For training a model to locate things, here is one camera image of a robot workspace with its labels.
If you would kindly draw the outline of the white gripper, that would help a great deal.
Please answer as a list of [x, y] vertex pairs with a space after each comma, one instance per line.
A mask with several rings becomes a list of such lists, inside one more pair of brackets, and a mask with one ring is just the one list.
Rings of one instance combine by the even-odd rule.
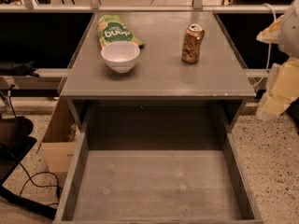
[[284, 13], [256, 36], [266, 44], [277, 44], [290, 57], [283, 65], [274, 63], [256, 111], [258, 119], [278, 118], [299, 98], [299, 0], [294, 0]]

